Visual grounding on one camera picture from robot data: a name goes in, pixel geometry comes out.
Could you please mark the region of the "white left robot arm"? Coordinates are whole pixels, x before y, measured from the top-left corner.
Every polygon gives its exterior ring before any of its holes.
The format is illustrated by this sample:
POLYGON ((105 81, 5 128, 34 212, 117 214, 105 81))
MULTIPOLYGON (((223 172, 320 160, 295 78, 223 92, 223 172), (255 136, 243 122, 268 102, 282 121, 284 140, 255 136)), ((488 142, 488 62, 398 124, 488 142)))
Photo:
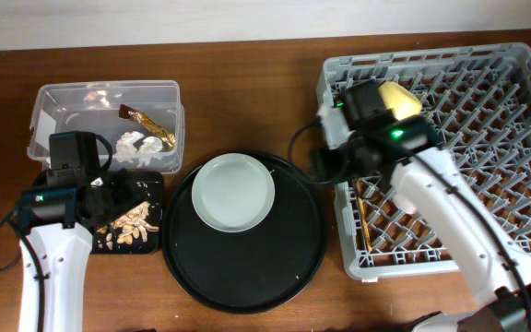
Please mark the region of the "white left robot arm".
POLYGON ((93 234, 143 202, 127 170, 110 170, 92 132, 49 137, 51 166, 22 192, 11 217, 23 268, 18 328, 79 331, 93 234))

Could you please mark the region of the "grey round plate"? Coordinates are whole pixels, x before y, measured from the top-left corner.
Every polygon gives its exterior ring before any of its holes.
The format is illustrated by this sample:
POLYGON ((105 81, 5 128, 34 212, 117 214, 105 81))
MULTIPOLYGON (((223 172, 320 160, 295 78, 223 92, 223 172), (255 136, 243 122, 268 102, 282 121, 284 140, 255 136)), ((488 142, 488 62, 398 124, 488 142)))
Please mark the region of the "grey round plate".
POLYGON ((264 163, 242 153, 222 154, 201 166, 191 192, 197 216, 208 227, 227 233, 257 226, 275 196, 274 180, 264 163))

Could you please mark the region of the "peanut shells and rice scraps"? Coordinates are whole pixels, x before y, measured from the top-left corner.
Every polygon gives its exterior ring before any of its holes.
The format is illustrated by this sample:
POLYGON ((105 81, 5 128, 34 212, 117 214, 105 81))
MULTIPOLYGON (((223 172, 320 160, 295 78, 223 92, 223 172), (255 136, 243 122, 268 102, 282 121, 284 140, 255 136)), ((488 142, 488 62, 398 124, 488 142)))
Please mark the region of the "peanut shells and rice scraps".
POLYGON ((138 182, 145 200, 93 235, 93 254, 145 255, 159 247, 163 184, 138 182))

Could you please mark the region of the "gold foil snack wrapper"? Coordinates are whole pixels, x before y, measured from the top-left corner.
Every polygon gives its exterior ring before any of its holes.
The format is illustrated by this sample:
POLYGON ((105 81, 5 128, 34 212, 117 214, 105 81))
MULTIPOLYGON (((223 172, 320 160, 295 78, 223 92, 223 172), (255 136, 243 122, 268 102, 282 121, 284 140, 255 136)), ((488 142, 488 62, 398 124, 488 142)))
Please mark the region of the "gold foil snack wrapper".
POLYGON ((146 128, 151 134, 158 137, 167 145, 168 150, 175 146, 176 139, 174 133, 168 131, 163 126, 154 122, 148 115, 130 106, 121 104, 118 111, 119 117, 125 120, 136 122, 146 128))

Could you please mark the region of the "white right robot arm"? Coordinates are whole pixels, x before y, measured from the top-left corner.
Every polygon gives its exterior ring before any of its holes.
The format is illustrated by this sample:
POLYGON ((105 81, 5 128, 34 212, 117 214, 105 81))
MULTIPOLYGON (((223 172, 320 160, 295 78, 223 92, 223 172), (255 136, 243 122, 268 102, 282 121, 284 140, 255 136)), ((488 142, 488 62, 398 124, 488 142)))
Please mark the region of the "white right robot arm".
POLYGON ((326 146, 311 155, 315 181, 380 174, 394 204, 420 214, 456 262, 478 310, 428 314, 408 330, 531 331, 531 256, 471 190, 420 111, 417 97, 391 81, 367 81, 321 104, 314 123, 326 146))

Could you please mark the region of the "yellow bowl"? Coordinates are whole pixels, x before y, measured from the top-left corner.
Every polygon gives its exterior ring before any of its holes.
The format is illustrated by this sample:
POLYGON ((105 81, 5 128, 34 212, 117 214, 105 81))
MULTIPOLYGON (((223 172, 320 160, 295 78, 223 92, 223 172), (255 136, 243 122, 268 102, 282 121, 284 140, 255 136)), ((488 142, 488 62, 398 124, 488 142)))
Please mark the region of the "yellow bowl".
POLYGON ((379 87, 379 92, 385 107, 392 112, 396 120, 420 115, 421 101, 401 85, 386 81, 379 87))

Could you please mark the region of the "wooden chopstick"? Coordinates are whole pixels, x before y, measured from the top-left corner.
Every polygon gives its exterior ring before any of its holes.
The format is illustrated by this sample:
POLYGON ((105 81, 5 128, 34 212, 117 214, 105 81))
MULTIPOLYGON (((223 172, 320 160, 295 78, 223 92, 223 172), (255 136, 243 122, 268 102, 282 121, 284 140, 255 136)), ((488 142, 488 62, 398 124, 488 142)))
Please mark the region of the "wooden chopstick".
POLYGON ((364 182, 362 180, 358 180, 355 184, 355 190, 356 190, 357 202, 358 202, 359 211, 360 211, 360 219, 361 219, 361 224, 362 224, 364 242, 365 242, 367 251, 370 253, 372 251, 372 241, 371 241, 369 226, 366 220, 366 205, 363 200, 363 194, 364 194, 363 189, 364 189, 364 182))

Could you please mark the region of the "pink plastic cup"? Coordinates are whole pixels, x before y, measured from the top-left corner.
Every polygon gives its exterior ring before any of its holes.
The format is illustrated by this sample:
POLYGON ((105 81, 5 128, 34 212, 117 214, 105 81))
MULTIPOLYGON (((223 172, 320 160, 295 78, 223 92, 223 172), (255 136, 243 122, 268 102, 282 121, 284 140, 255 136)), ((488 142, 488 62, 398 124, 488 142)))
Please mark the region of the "pink plastic cup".
POLYGON ((403 210, 408 215, 415 215, 418 212, 416 198, 412 192, 398 191, 393 197, 397 208, 403 210))

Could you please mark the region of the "white paper napkin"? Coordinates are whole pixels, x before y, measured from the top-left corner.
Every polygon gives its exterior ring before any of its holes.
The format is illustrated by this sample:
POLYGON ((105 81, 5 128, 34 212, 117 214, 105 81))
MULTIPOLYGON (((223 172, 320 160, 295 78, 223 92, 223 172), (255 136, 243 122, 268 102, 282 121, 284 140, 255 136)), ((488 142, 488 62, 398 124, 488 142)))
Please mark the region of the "white paper napkin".
POLYGON ((128 162, 136 167, 149 166, 153 159, 153 154, 163 150, 163 142, 156 136, 145 136, 144 134, 132 131, 121 135, 117 140, 116 153, 114 158, 118 162, 128 162))

